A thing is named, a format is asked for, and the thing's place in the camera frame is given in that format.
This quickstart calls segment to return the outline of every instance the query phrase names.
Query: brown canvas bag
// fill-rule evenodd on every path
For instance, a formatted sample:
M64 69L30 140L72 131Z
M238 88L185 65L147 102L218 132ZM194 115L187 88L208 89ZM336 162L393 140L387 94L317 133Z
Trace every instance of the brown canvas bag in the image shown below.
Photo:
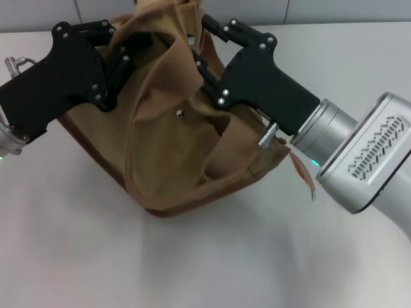
M202 29L199 0L139 0L136 12L113 21L109 57L131 34L151 33L152 47L135 54L136 70L109 113L81 104L60 118L65 129L140 205L170 216L238 191L263 178L290 153L249 107L216 110L200 90L191 48L220 78L224 66ZM194 37L190 46L188 35ZM313 189L297 157L297 170Z

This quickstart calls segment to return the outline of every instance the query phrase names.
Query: cable connector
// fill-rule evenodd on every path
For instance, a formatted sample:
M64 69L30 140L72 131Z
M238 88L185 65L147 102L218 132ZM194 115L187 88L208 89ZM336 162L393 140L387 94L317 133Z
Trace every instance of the cable connector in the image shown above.
M5 58L4 62L12 78L21 74L19 70L20 66L26 64L27 62L30 62L33 65L36 64L36 61L23 56L18 59L13 58L12 56L8 56L7 58Z

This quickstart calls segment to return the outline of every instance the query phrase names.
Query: robotic arm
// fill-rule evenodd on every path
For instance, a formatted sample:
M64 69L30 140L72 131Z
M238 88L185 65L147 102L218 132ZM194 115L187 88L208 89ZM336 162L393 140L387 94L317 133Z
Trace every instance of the robotic arm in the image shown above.
M233 19L226 26L205 15L203 27L243 47L221 80L193 52L204 78L203 91L215 108L248 105L270 124L259 145L282 130L291 143L322 166L317 180L351 213L373 204L411 239L411 103L386 93L356 122L332 102L319 98L274 63L277 39ZM20 73L24 59L7 58L14 77L0 87L0 157L19 154L42 135L52 120L80 103L102 112L116 107L116 97L134 67L134 54L151 44L147 33L130 37L114 58L102 59L96 46L107 45L115 29L108 21L52 30L53 48L41 62Z

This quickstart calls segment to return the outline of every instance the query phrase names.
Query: white tabletop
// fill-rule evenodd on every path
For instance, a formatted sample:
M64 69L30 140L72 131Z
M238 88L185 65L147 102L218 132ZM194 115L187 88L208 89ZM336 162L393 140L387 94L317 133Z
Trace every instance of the white tabletop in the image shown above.
M385 91L411 99L411 23L259 30L278 38L284 72L357 119ZM49 33L0 35L0 59L50 47ZM225 63L237 50L217 48ZM1 307L403 308L410 285L401 231L374 208L346 213L320 187L312 203L289 158L170 219L140 209L56 122L0 162Z

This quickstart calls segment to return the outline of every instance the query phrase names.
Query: vent slot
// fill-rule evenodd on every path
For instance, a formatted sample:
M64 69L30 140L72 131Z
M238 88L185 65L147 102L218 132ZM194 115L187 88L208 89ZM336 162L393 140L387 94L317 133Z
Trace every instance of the vent slot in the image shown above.
M400 117L387 117L380 124L379 131L372 135L372 140L367 141L354 158L355 161L348 165L348 172L360 181L366 181L395 147L406 128L408 125Z

